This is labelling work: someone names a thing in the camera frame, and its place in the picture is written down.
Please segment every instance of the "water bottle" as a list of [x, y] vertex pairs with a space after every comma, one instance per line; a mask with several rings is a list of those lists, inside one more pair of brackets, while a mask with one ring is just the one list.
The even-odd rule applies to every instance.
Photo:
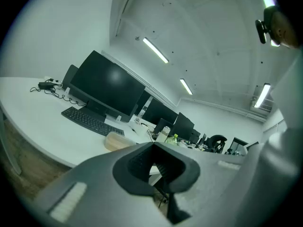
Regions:
[[140, 124], [140, 120], [141, 120], [142, 116], [145, 114], [145, 111], [146, 111], [146, 107], [143, 107], [143, 109], [141, 109], [141, 111], [139, 112], [138, 116], [135, 119], [135, 122], [137, 124]]
[[177, 143], [177, 137], [178, 137], [178, 135], [175, 134], [173, 137], [167, 138], [166, 141], [165, 141], [165, 143], [169, 143], [171, 145], [177, 146], [178, 145], [178, 143]]
[[165, 126], [162, 131], [159, 133], [156, 141], [157, 142], [165, 142], [166, 138], [168, 137], [169, 135], [169, 132], [170, 132], [170, 128]]

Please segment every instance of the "white desk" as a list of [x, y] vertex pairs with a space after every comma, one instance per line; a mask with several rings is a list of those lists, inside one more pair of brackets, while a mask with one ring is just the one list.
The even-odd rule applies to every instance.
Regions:
[[[85, 129], [61, 115], [65, 109], [71, 106], [79, 109], [79, 106], [47, 95], [43, 90], [29, 92], [32, 87], [38, 87], [41, 81], [43, 79], [0, 78], [0, 107], [17, 131], [36, 149], [70, 167], [110, 152], [104, 146], [105, 136]], [[124, 130], [125, 136], [137, 143], [151, 141], [147, 133], [140, 137], [127, 123], [108, 119], [105, 123]], [[20, 174], [17, 162], [5, 147], [4, 126], [0, 126], [0, 130], [4, 149], [16, 172]], [[150, 174], [158, 173], [157, 167], [153, 166]]]

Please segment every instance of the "ceiling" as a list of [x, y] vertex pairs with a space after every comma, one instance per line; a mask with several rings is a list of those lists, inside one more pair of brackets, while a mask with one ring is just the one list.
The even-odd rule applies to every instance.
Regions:
[[297, 54], [260, 43], [254, 21], [263, 18], [264, 8], [263, 0], [129, 0], [111, 40], [126, 41], [132, 56], [143, 55], [142, 66], [157, 72], [179, 97], [250, 110], [257, 88], [274, 88]]

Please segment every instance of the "floor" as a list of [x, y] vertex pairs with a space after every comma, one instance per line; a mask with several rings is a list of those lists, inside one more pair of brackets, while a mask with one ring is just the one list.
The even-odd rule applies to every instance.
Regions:
[[[18, 195], [33, 200], [49, 183], [70, 169], [35, 149], [15, 130], [8, 120], [5, 121], [5, 131], [8, 144], [22, 169], [22, 173], [21, 175], [15, 173], [1, 142], [0, 165]], [[162, 195], [155, 189], [154, 200], [157, 207], [161, 199]], [[165, 216], [167, 207], [168, 204], [162, 202], [159, 208]]]

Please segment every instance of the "black keyboard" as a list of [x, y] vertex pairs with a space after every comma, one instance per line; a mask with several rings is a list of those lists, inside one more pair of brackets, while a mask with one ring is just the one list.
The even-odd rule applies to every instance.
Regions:
[[82, 112], [77, 110], [74, 107], [70, 107], [64, 110], [61, 113], [64, 117], [68, 118], [69, 120], [75, 122], [78, 125], [83, 126], [91, 131], [94, 131], [98, 134], [107, 136], [110, 132], [116, 132], [118, 134], [124, 135], [124, 131], [112, 127], [106, 123], [103, 123], [101, 120], [89, 115], [88, 113]]

